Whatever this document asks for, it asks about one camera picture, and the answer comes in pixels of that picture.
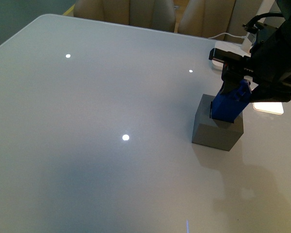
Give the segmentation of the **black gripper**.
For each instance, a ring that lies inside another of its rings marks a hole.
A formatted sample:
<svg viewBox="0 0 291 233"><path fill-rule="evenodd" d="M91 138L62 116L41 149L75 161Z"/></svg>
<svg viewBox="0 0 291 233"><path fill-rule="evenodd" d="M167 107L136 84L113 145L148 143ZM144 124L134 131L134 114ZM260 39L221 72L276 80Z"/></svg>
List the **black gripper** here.
<svg viewBox="0 0 291 233"><path fill-rule="evenodd" d="M285 21L266 40L255 44L251 55L240 56L219 49L210 51L209 59L223 63L220 94L250 81L250 102L289 102L291 100L291 20Z"/></svg>

